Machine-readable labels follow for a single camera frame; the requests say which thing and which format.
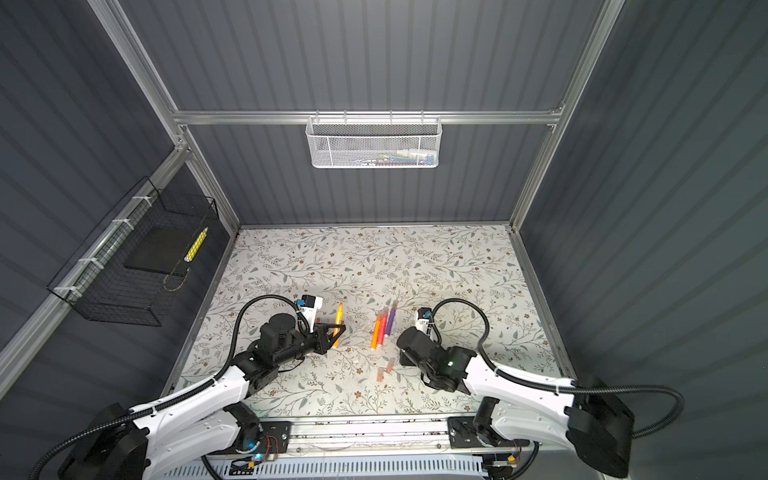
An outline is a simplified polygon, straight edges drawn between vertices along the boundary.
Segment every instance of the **black wire basket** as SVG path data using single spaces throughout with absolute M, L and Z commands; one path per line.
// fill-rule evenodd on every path
M 84 263 L 70 284 L 65 266 L 48 290 L 88 320 L 160 326 L 218 218 L 212 198 L 152 190 L 92 256 L 68 264 Z

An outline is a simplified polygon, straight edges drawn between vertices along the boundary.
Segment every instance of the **aluminum frame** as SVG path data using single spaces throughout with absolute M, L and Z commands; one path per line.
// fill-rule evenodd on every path
M 88 4 L 139 84 L 141 91 L 144 92 L 144 96 L 147 97 L 170 139 L 175 144 L 190 145 L 194 155 L 187 164 L 203 194 L 216 200 L 219 217 L 224 228 L 231 236 L 234 235 L 240 227 L 237 214 L 210 169 L 210 165 L 206 162 L 205 156 L 203 156 L 192 133 L 182 128 L 174 120 L 174 112 L 178 110 L 176 103 L 154 67 L 149 54 L 141 44 L 136 31 L 131 26 L 120 2 L 118 0 L 88 0 Z
M 189 356 L 190 352 L 192 352 L 194 341 L 197 339 L 197 334 L 200 332 L 200 327 L 203 325 L 203 320 L 205 320 L 205 316 L 208 313 L 210 303 L 214 300 L 216 288 L 219 286 L 221 277 L 224 275 L 224 271 L 230 261 L 236 240 L 237 235 L 233 235 L 230 237 L 229 242 L 227 242 L 227 247 L 224 249 L 224 253 L 221 256 L 219 266 L 216 267 L 214 278 L 212 278 L 210 281 L 210 285 L 208 286 L 208 290 L 205 293 L 205 297 L 203 297 L 203 302 L 201 303 L 200 308 L 197 310 L 197 315 L 195 316 L 194 322 L 192 322 L 192 327 L 187 334 L 187 338 L 184 340 L 184 344 L 181 346 L 181 351 L 176 356 L 176 362 L 174 363 L 174 367 L 170 370 L 168 380 L 165 382 L 165 386 L 163 387 L 163 391 L 160 394 L 160 397 L 168 395 L 171 390 L 176 388 L 176 384 L 181 377 L 181 371 L 184 368 L 184 363 L 187 361 L 187 357 Z
M 149 100 L 152 108 L 155 110 L 158 118 L 160 118 L 166 132 L 174 143 L 185 142 L 189 145 L 189 148 L 193 151 L 193 159 L 187 162 L 190 170 L 193 171 L 200 187 L 204 193 L 208 196 L 216 198 L 219 204 L 220 211 L 222 212 L 223 222 L 227 230 L 234 237 L 239 227 L 239 220 L 237 215 L 228 201 L 225 193 L 218 184 L 215 176 L 210 169 L 210 166 L 205 161 L 199 145 L 194 140 L 192 134 L 188 129 L 183 128 L 188 124 L 305 124 L 308 117 L 318 114 L 318 112 L 195 112 L 195 111 L 179 111 L 170 96 L 168 90 L 165 88 L 160 75 L 154 68 L 147 52 L 141 44 L 136 32 L 131 27 L 130 22 L 127 19 L 124 11 L 122 10 L 118 0 L 88 0 L 94 13 L 99 18 L 104 29 L 109 34 L 115 47 L 120 52 L 122 58 L 126 62 L 127 66 L 131 70 L 132 75 L 136 78 L 145 96 Z M 624 5 L 624 0 L 606 0 L 601 13 L 598 16 L 596 24 L 590 34 L 588 43 L 582 52 L 578 66 L 574 72 L 574 76 L 571 79 L 566 94 L 564 96 L 563 108 L 558 111 L 545 111 L 545 112 L 429 112 L 429 114 L 439 114 L 444 124 L 548 124 L 552 125 L 551 133 L 545 138 L 540 148 L 536 163 L 531 170 L 531 173 L 526 180 L 524 190 L 520 196 L 515 212 L 513 213 L 510 223 L 514 228 L 511 233 L 511 241 L 515 252 L 518 254 L 518 258 L 521 262 L 521 269 L 526 275 L 526 281 L 528 281 L 531 293 L 534 295 L 537 309 L 542 317 L 542 323 L 545 325 L 545 329 L 554 327 L 554 334 L 550 334 L 547 330 L 550 342 L 553 343 L 553 352 L 555 350 L 562 351 L 564 354 L 564 348 L 556 349 L 554 342 L 558 341 L 561 344 L 561 339 L 557 333 L 554 320 L 551 319 L 551 313 L 549 312 L 546 299 L 541 292 L 541 286 L 538 284 L 538 280 L 535 277 L 535 272 L 528 259 L 527 252 L 525 252 L 525 245 L 522 243 L 522 239 L 519 236 L 519 227 L 522 221 L 525 219 L 525 215 L 530 209 L 536 192 L 541 185 L 541 181 L 544 178 L 546 170 L 551 163 L 551 160 L 556 153 L 558 146 L 561 142 L 563 134 L 573 116 L 574 110 L 581 100 L 581 96 L 586 88 L 587 82 L 591 76 L 594 66 L 597 63 L 597 59 L 607 41 L 611 29 L 618 17 L 621 8 Z M 393 115 L 393 112 L 383 112 L 386 116 Z M 161 181 L 156 182 L 158 185 L 164 185 Z M 407 225 L 420 225 L 421 223 L 408 223 Z M 424 223 L 424 225 L 435 225 L 435 223 Z M 350 224 L 348 226 L 371 226 L 367 224 Z M 244 226 L 245 228 L 261 226 Z M 269 228 L 278 227 L 296 227 L 296 226 L 268 226 Z M 328 227 L 343 227 L 343 225 L 328 225 Z M 218 282 L 212 282 L 211 286 L 218 284 Z M 61 322 L 66 312 L 61 313 L 62 305 L 52 305 L 47 299 L 38 311 L 33 314 L 31 319 L 22 327 L 22 331 L 17 336 L 26 336 L 27 342 L 30 341 L 30 336 L 34 336 L 38 339 L 37 349 L 20 350 L 17 349 L 11 352 L 9 347 L 16 340 L 16 337 L 3 349 L 0 353 L 0 396 L 2 396 L 13 383 L 18 374 L 23 370 L 24 366 L 31 360 L 39 347 L 50 336 L 56 326 Z M 55 301 L 63 304 L 63 307 L 68 311 L 68 306 L 63 302 L 55 298 Z M 40 318 L 49 319 L 49 321 L 40 326 L 33 319 L 39 321 Z M 40 335 L 40 328 L 43 327 L 44 331 L 48 331 L 48 336 Z M 572 371 L 570 366 L 570 360 L 568 356 L 564 354 L 565 361 L 558 359 L 558 365 L 563 368 L 564 373 L 567 376 L 568 370 Z M 17 366 L 15 369 L 15 376 L 8 367 L 11 366 L 9 360 Z M 447 417 L 445 415 L 431 415 L 435 421 L 439 422 L 439 417 Z M 355 417 L 343 417 L 344 422 L 364 421 L 371 424 L 375 423 L 371 419 L 357 419 Z M 307 420 L 308 422 L 315 424 L 317 420 Z M 329 453 L 323 451 L 322 455 L 328 455 Z
M 544 175 L 546 175 L 547 169 L 558 151 L 565 131 L 571 123 L 576 107 L 592 76 L 594 67 L 598 63 L 600 53 L 602 53 L 608 36 L 616 24 L 621 9 L 624 7 L 624 1 L 605 0 L 603 3 L 600 14 L 594 23 L 587 44 L 584 46 L 584 50 L 574 70 L 573 77 L 571 77 L 571 81 L 565 91 L 560 121 L 549 131 L 541 143 L 536 160 L 531 168 L 531 173 L 525 181 L 523 191 L 520 193 L 515 210 L 509 219 L 509 223 L 515 231 L 520 230 L 520 226 L 525 221 L 525 216 L 528 215 L 528 211 L 531 209 L 538 188 L 541 186 Z
M 558 330 L 558 324 L 555 323 L 552 311 L 549 309 L 547 297 L 544 295 L 544 290 L 538 282 L 536 271 L 534 270 L 533 263 L 531 263 L 531 258 L 528 256 L 528 251 L 525 249 L 520 232 L 510 228 L 509 240 L 512 242 L 512 248 L 515 250 L 515 255 L 520 263 L 520 270 L 523 272 L 525 283 L 528 285 L 528 291 L 531 292 L 533 304 L 536 307 L 536 311 L 538 311 L 538 318 L 541 320 L 541 325 L 552 348 L 552 355 L 554 355 L 554 360 L 560 368 L 560 374 L 563 377 L 576 380 L 576 370 L 571 363 L 571 358 L 568 356 L 568 351 L 565 349 L 565 344 L 560 336 L 560 330 Z
M 313 117 L 324 123 L 420 123 L 439 118 L 444 125 L 555 125 L 555 111 L 177 111 L 180 125 L 306 125 Z
M 503 220 L 490 222 L 388 222 L 388 223 L 277 223 L 274 225 L 242 225 L 241 230 L 270 230 L 276 228 L 387 228 L 387 227 L 453 227 L 460 225 L 505 225 Z
M 184 165 L 186 159 L 190 156 L 190 151 L 186 145 L 176 146 L 165 158 L 163 163 L 150 177 L 150 181 L 144 182 L 139 190 L 134 194 L 125 205 L 115 215 L 116 219 L 125 218 L 136 206 L 143 202 L 139 197 L 147 196 L 155 187 L 165 187 L 170 179 Z M 83 254 L 84 258 L 94 255 L 109 237 L 119 228 L 118 222 L 110 222 L 101 235 Z M 85 262 L 77 262 L 67 273 L 58 286 L 69 286 L 77 279 L 85 269 Z M 8 392 L 16 379 L 24 372 L 40 348 L 43 347 L 48 338 L 53 334 L 61 321 L 70 312 L 71 307 L 68 303 L 58 298 L 53 293 L 49 294 L 43 303 L 27 319 L 21 329 L 5 345 L 0 352 L 0 399 Z
M 291 441 L 286 453 L 291 456 L 509 452 L 509 447 L 452 449 L 447 420 L 450 417 L 468 415 L 474 413 L 337 415 L 261 420 L 291 422 Z M 556 444 L 541 444 L 541 449 L 567 450 Z

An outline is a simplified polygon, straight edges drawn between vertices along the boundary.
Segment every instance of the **white cable tray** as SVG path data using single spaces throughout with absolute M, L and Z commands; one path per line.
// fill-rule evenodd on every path
M 306 122 L 312 165 L 318 168 L 434 168 L 440 152 L 440 118 L 389 118 L 376 123 Z
M 384 455 L 356 457 L 285 458 L 257 466 L 251 474 L 230 475 L 232 459 L 210 458 L 211 466 L 222 478 L 483 478 L 482 458 L 472 455 Z M 201 460 L 177 467 L 161 478 L 211 480 Z

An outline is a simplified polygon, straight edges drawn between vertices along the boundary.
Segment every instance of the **table surface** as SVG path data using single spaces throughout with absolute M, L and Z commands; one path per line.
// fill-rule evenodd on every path
M 395 339 L 415 311 L 449 297 L 479 305 L 491 323 L 488 354 L 499 363 L 559 376 L 551 348 L 504 225 L 243 230 L 182 370 L 180 386 L 216 372 L 227 354 L 237 312 L 265 293 L 321 296 L 318 317 L 333 322 L 344 303 L 347 332 L 325 356 L 306 361 L 246 400 L 264 417 L 474 412 L 479 399 L 425 387 L 416 367 L 395 362 Z M 398 301 L 392 336 L 370 349 L 376 311 Z M 253 305 L 238 346 L 288 307 Z M 443 346 L 474 349 L 482 319 L 462 305 L 441 308 Z

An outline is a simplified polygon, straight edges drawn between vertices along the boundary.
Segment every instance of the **gray corrugated wall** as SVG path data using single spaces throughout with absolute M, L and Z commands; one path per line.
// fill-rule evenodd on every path
M 123 2 L 185 110 L 544 110 L 599 0 Z
M 190 127 L 243 224 L 509 220 L 544 125 L 444 127 L 440 165 L 319 169 L 304 127 Z
M 548 110 L 599 0 L 124 2 L 187 110 Z M 191 130 L 245 224 L 508 220 L 543 126 L 447 126 L 429 169 L 317 170 L 302 127 Z
M 172 147 L 85 0 L 0 2 L 0 345 Z M 200 193 L 186 168 L 169 188 Z M 222 227 L 209 233 L 200 268 L 161 328 L 64 319 L 0 400 L 0 476 L 26 478 L 104 406 L 160 393 L 227 239 Z
M 633 478 L 765 476 L 766 94 L 768 2 L 628 2 L 523 225 L 577 367 L 687 397 Z
M 172 147 L 85 0 L 0 2 L 0 346 Z
M 202 194 L 185 167 L 167 189 Z M 74 312 L 64 319 L 0 400 L 3 478 L 26 478 L 38 458 L 105 406 L 129 407 L 161 394 L 228 240 L 221 223 L 209 229 L 161 327 L 89 322 Z M 55 478 L 64 457 L 51 462 L 43 478 Z

